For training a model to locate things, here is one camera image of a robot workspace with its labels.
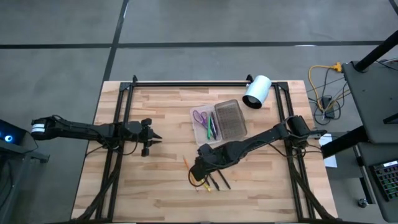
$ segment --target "metal bracket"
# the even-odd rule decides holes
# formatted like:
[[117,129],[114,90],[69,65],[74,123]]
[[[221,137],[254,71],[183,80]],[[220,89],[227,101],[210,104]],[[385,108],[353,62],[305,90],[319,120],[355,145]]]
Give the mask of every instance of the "metal bracket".
[[119,91],[128,90],[131,86],[131,82],[120,83]]
[[248,76],[246,77],[246,80],[247,80],[247,81],[250,81],[250,83],[252,83],[252,82],[253,82],[253,77],[252,77],[251,75],[248,75]]
[[289,85],[287,82],[278,82],[278,86],[286,92],[289,91]]

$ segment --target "white paper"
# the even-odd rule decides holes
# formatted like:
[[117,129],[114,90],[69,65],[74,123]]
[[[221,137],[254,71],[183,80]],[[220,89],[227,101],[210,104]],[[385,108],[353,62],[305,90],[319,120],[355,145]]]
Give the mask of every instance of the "white paper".
[[[324,134],[319,139],[319,145],[323,146],[332,141],[331,134]],[[337,168],[336,156],[330,156],[323,160],[325,166]]]

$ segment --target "white cylinder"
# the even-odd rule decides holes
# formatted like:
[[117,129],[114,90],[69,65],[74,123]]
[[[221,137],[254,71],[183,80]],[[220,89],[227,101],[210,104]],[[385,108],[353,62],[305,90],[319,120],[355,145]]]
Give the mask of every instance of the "white cylinder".
[[246,94],[243,96],[243,103],[250,108],[259,109],[268,96],[271,80],[264,75],[258,75],[249,85]]

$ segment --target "keyboard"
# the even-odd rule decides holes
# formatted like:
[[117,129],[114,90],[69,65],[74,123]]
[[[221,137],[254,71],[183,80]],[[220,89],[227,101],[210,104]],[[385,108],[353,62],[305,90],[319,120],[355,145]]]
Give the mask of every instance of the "keyboard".
[[370,167],[386,201],[398,199],[398,160]]

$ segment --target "table leg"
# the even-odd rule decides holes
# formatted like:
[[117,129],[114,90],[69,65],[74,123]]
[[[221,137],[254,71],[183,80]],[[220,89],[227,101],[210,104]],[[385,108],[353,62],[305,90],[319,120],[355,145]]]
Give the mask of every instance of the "table leg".
[[365,128],[360,126],[336,140],[329,142],[321,147],[323,158],[330,157],[340,151],[357,145],[359,142],[368,142],[368,135]]

